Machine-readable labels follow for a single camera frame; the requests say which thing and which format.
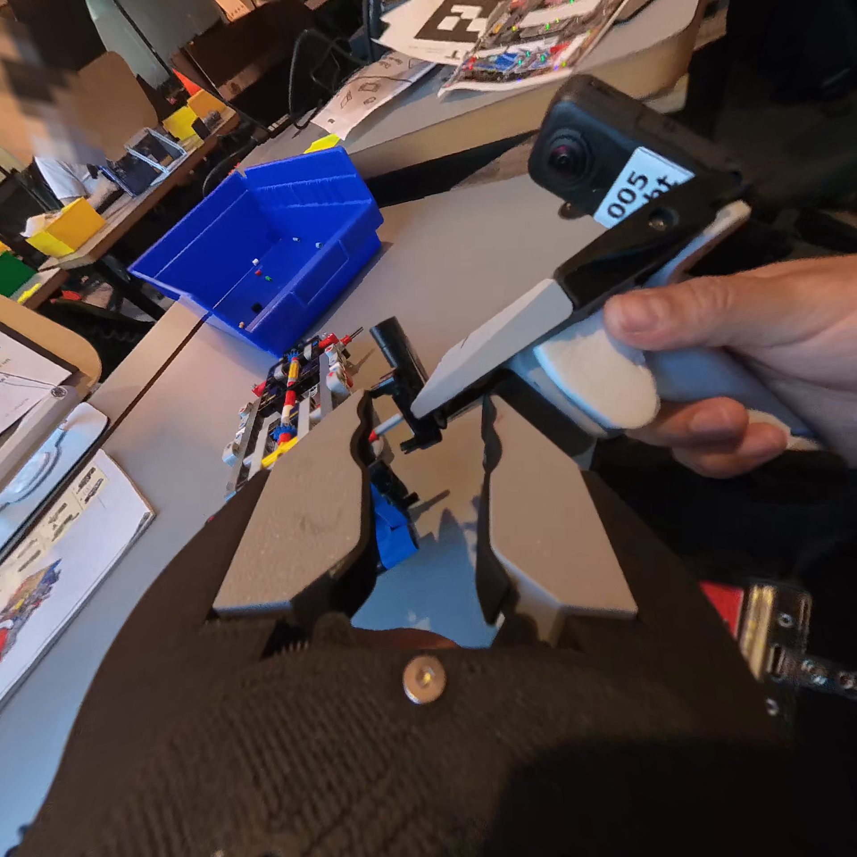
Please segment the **small black brick part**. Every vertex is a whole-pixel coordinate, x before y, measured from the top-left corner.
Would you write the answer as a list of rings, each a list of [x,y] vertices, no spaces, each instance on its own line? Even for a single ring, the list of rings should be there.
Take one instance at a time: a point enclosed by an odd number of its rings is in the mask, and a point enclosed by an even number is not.
[[[390,367],[370,389],[370,396],[373,399],[390,397],[402,421],[410,428],[412,437],[400,444],[401,452],[409,454],[440,443],[448,423],[444,411],[433,411],[427,416],[416,416],[413,412],[416,397],[428,381],[428,373],[398,318],[384,319],[370,328],[370,334]]]

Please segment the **white line-drawing sheet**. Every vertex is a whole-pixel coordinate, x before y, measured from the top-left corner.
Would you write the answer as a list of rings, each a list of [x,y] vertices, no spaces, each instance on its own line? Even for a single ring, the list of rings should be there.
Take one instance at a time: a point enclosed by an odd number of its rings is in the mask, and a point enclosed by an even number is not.
[[[434,70],[435,63],[390,51],[360,68],[309,123],[344,140],[373,112],[380,110]]]

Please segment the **white flat stand base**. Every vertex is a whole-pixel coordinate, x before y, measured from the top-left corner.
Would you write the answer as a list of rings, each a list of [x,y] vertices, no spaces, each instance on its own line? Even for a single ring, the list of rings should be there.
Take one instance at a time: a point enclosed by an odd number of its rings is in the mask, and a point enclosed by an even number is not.
[[[1,492],[1,549],[5,555],[58,494],[70,473],[97,444],[109,418],[78,404],[41,446],[19,465]]]

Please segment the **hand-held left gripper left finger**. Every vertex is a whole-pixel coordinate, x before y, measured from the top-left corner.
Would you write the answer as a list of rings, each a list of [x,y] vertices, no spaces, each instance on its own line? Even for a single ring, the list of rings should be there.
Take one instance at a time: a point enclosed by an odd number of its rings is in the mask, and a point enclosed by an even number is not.
[[[213,612],[314,625],[353,617],[377,580],[369,436],[372,405],[359,390],[266,473]]]

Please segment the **blue storage bin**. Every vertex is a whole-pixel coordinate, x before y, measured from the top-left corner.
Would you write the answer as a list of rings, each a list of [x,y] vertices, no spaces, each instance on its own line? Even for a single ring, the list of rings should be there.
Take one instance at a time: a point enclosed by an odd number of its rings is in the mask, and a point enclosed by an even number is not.
[[[128,270],[280,356],[379,252],[382,223],[335,146],[232,173]]]

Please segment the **colourful printed sheet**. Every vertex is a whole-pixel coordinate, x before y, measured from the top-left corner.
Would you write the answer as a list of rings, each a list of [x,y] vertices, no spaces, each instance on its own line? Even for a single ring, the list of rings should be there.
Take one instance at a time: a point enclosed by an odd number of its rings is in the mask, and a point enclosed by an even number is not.
[[[609,32],[627,1],[509,1],[438,92],[510,92],[559,83]]]

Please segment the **adjacent grey table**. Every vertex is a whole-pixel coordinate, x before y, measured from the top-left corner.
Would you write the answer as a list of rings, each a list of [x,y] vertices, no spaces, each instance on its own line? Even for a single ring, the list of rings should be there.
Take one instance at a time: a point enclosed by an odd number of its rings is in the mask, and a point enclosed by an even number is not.
[[[656,1],[615,24],[584,59],[593,75],[636,100],[674,88],[688,70],[705,2]],[[364,119],[338,145],[375,178],[537,129],[559,81],[507,92],[438,97],[443,73],[426,75]]]

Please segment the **printed marker sheet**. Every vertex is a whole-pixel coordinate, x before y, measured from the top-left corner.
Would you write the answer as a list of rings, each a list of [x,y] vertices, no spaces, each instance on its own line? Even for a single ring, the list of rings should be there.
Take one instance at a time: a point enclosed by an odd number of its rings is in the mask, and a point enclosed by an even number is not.
[[[501,1],[407,1],[380,16],[373,42],[425,62],[456,66],[477,44]]]

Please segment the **green box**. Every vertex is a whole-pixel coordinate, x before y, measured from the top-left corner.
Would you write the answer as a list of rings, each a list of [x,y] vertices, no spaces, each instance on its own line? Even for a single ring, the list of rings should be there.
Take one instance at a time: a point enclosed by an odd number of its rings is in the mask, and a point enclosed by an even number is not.
[[[12,297],[29,283],[36,272],[11,251],[3,251],[0,256],[1,295]]]

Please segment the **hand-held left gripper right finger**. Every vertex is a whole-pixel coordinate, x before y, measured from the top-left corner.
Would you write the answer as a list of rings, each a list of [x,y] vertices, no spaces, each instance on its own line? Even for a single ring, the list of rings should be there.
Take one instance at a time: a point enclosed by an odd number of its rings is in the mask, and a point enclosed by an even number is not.
[[[483,398],[476,587],[487,624],[523,619],[558,645],[572,618],[633,620],[637,603],[584,474],[511,404]]]

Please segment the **person's right hand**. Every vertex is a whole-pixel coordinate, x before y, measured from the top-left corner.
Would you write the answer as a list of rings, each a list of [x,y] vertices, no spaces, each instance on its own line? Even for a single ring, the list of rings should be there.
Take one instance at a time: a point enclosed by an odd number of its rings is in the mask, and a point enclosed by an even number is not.
[[[645,351],[723,348],[740,358],[847,465],[856,466],[855,255],[780,262],[611,297],[607,331]],[[786,434],[728,398],[666,402],[631,438],[704,477],[745,474]]]

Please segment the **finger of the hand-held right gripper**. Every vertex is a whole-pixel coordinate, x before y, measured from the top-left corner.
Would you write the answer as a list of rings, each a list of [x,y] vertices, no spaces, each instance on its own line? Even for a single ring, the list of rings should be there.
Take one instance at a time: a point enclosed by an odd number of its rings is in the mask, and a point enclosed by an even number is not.
[[[416,395],[413,416],[429,416],[450,403],[567,322],[573,310],[559,283],[543,280],[445,353]]]

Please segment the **open instruction booklet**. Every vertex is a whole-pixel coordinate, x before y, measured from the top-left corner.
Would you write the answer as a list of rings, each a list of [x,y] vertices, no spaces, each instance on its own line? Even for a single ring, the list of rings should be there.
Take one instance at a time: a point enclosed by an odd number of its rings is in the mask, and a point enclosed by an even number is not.
[[[1,566],[1,704],[62,636],[155,518],[97,451]]]

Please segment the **clipboard with printed sheet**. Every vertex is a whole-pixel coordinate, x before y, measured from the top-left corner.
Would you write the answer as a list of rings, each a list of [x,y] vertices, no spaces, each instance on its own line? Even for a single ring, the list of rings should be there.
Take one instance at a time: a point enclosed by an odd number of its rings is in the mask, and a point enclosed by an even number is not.
[[[1,484],[95,388],[102,361],[79,334],[1,298]]]

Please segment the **toy brick car chassis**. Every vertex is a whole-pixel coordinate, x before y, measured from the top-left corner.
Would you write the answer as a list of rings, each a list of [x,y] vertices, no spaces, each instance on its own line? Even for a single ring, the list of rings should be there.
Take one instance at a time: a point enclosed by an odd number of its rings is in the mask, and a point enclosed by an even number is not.
[[[226,500],[256,473],[269,470],[348,400],[356,389],[358,370],[349,347],[361,333],[359,327],[342,337],[321,332],[297,341],[253,388],[250,402],[239,413],[237,432],[222,456],[230,467]],[[417,494],[404,486],[384,459],[388,445],[383,436],[402,420],[396,415],[370,433],[369,473],[380,571],[392,569],[418,549],[409,514]]]

